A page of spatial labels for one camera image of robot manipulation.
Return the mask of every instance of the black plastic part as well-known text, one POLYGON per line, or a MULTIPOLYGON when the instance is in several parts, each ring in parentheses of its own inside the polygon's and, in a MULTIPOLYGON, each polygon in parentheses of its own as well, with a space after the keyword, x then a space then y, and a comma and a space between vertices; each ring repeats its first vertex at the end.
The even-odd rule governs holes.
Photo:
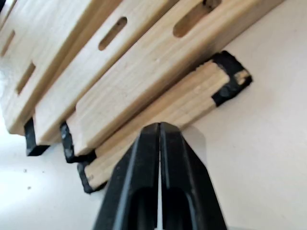
POLYGON ((87 177, 85 175, 85 171, 84 171, 85 167, 89 164, 90 164, 90 162, 85 161, 85 162, 78 163, 78 165, 77 165, 77 169, 78 169, 78 172, 79 172, 79 176, 80 176, 80 179, 81 179, 81 182, 82 182, 84 192, 88 193, 88 194, 99 191, 100 189, 103 189, 106 186, 106 183, 107 183, 107 182, 105 182, 105 183, 101 184, 96 189, 93 189, 89 185, 87 177))
POLYGON ((159 124, 144 127, 116 165, 94 230, 153 230, 157 224, 159 124))
POLYGON ((2 11, 6 0, 0 0, 0 12, 2 11))
POLYGON ((168 123, 143 128, 116 165, 94 230, 154 230, 161 154, 165 230, 226 230, 206 167, 168 123))
POLYGON ((79 162, 92 162, 96 159, 96 153, 93 150, 89 154, 76 157, 74 155, 74 148, 71 133, 66 122, 62 123, 60 126, 61 140, 64 149, 64 155, 67 163, 79 163, 79 162))
POLYGON ((160 130, 164 229, 226 230, 206 167, 176 126, 160 130))
POLYGON ((230 78, 230 81, 212 96, 216 106, 218 107, 224 102, 236 97, 242 90, 248 87, 253 80, 251 76, 248 76, 245 78, 243 84, 237 83, 235 74, 245 70, 245 68, 227 51, 215 54, 212 57, 212 60, 223 69, 230 78))
POLYGON ((33 118, 24 125, 24 133, 27 156, 40 156, 49 148, 49 145, 36 145, 33 118))

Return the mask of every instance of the oval slot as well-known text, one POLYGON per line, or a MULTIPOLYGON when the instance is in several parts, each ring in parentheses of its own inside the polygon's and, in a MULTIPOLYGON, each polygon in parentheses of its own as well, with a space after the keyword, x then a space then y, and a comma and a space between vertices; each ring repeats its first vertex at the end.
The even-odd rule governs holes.
POLYGON ((222 0, 204 0, 198 3, 174 26, 173 35, 179 38, 186 35, 203 17, 219 6, 221 2, 222 0))
POLYGON ((11 42, 12 42, 14 36, 15 36, 15 31, 13 30, 13 31, 10 33, 10 36, 9 36, 8 40, 6 41, 4 47, 3 47, 2 51, 1 51, 1 56, 2 56, 2 57, 5 55, 6 51, 9 49, 9 46, 10 46, 10 44, 11 44, 11 42))
POLYGON ((112 42, 112 40, 119 34, 119 32, 125 27, 127 21, 128 20, 126 17, 121 17, 112 27, 109 33, 101 40, 98 49, 104 50, 112 42))
POLYGON ((25 71, 24 75, 20 79, 19 83, 17 84, 16 91, 18 94, 21 93, 21 91, 29 81, 30 77, 32 76, 34 70, 35 70, 35 65, 33 64, 33 62, 31 62, 27 70, 25 71))

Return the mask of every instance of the black rubber cap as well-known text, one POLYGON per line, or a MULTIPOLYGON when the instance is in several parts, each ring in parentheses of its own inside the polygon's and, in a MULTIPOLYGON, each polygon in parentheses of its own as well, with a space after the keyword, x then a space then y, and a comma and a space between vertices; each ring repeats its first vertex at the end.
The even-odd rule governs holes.
POLYGON ((245 78, 245 81, 242 84, 238 84, 236 74, 246 69, 227 51, 215 54, 212 57, 212 60, 223 69, 230 78, 229 82, 212 96, 212 99, 218 107, 226 101, 236 97, 242 90, 253 82, 253 79, 249 75, 245 78))
POLYGON ((73 148, 73 142, 72 142, 72 136, 69 131, 69 127, 66 122, 62 123, 60 126, 61 131, 61 140, 64 148, 64 155, 67 163, 79 163, 79 162, 92 162, 96 159, 96 153, 93 150, 89 154, 78 156, 76 157, 74 155, 74 148, 73 148))
POLYGON ((85 167, 89 164, 90 164, 90 162, 82 162, 82 163, 78 163, 78 165, 77 165, 77 169, 78 169, 79 176, 80 176, 80 179, 81 179, 81 182, 82 182, 82 185, 83 185, 84 192, 87 193, 87 194, 99 191, 99 190, 103 189, 107 184, 107 182, 105 182, 102 185, 100 185, 99 187, 97 187, 96 189, 93 189, 90 186, 90 184, 88 183, 87 177, 85 175, 85 171, 84 171, 85 167))
POLYGON ((36 145, 33 118, 31 118, 24 125, 24 133, 27 145, 26 149, 27 156, 40 156, 46 151, 46 149, 49 148, 49 145, 36 145))

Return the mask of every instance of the white table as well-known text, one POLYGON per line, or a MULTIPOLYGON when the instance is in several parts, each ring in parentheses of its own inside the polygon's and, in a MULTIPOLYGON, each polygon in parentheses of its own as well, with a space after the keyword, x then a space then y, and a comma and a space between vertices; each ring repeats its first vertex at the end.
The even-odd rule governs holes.
MULTIPOLYGON (((184 135, 231 230, 307 229, 307 1, 287 0, 225 49, 254 83, 184 135)), ((60 144, 27 158, 0 121, 1 230, 91 229, 103 193, 83 192, 60 144)))

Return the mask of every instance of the slotted wooden board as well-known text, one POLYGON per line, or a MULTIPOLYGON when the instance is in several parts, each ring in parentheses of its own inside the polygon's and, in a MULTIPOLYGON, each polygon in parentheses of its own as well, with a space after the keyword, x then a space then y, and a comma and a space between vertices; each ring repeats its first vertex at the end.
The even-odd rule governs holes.
POLYGON ((72 123, 79 122, 79 127, 72 136, 81 144, 75 143, 75 154, 98 147, 196 60, 209 58, 281 2, 224 0, 178 38, 175 25, 200 3, 179 1, 77 103, 72 123))
POLYGON ((113 0, 18 0, 0 32, 1 105, 10 133, 23 133, 34 106, 99 6, 113 0))
POLYGON ((116 8, 36 105, 37 145, 52 143, 78 100, 175 2, 125 0, 116 8), (100 42, 120 19, 126 19, 126 25, 99 50, 100 42))
POLYGON ((211 96, 228 81, 227 74, 211 61, 190 73, 96 149, 97 159, 84 170, 89 185, 96 189, 110 178, 142 127, 164 121, 184 129, 216 107, 211 96))

